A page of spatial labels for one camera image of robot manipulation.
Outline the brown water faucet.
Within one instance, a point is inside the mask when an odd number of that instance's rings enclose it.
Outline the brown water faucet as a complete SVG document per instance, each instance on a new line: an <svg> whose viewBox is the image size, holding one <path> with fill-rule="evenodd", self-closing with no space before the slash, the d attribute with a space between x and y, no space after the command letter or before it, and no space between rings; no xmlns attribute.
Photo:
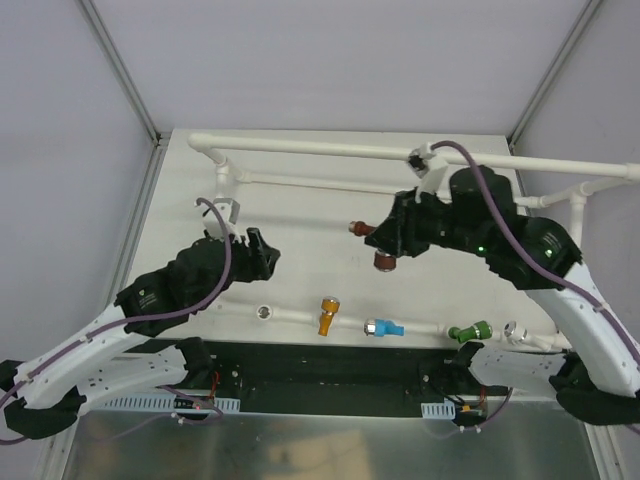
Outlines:
<svg viewBox="0 0 640 480"><path fill-rule="evenodd" d="M375 248L373 265L378 271L388 273L396 269L397 259L381 249L377 241L372 237L376 230L374 226L368 225L363 221L352 221L349 223L348 230L356 237L364 238L366 245Z"/></svg>

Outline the white PVC pipe frame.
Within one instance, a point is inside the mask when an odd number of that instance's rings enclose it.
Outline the white PVC pipe frame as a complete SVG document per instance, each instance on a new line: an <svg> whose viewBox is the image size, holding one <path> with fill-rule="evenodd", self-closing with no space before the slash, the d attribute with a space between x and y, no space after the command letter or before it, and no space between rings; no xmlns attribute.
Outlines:
<svg viewBox="0 0 640 480"><path fill-rule="evenodd" d="M390 348L452 348L450 327L486 321L489 343L505 350L504 326L515 321L555 347L569 342L525 293L494 275L478 257L434 247L401 259L388 273L348 230L379 223L396 192L415 176L398 160L212 149L204 133L174 139L168 166L195 193L231 195L242 226L258 226L282 253L273 279L238 285L180 328L211 341ZM324 297L340 301L327 336L318 334ZM366 336L369 319L391 320L403 336Z"/></svg>

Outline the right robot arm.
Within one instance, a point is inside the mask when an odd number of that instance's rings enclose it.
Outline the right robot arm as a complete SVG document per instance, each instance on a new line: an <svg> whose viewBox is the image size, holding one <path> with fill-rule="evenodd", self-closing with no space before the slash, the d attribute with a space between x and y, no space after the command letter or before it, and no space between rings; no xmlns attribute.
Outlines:
<svg viewBox="0 0 640 480"><path fill-rule="evenodd" d="M483 385L527 390L591 425L638 423L639 349L620 337L581 251L557 222L518 214L508 178L488 167L480 173L484 185L469 168L455 172L448 203L426 192L396 193L365 244L393 259L432 246L473 254L540 306L569 344L542 354L467 341L453 359L452 387L466 395Z"/></svg>

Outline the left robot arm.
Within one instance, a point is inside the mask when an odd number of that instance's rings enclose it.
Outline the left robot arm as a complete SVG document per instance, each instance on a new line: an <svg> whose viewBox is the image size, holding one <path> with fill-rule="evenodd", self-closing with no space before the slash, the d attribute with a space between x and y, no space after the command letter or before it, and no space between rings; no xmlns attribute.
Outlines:
<svg viewBox="0 0 640 480"><path fill-rule="evenodd" d="M179 340L149 359L116 356L186 323L232 283L269 280L281 257L257 228L241 236L205 236L164 267L137 277L113 303L69 339L28 361L1 364L1 410L12 444L41 440L72 426L107 401L144 388L199 389L214 362L199 337Z"/></svg>

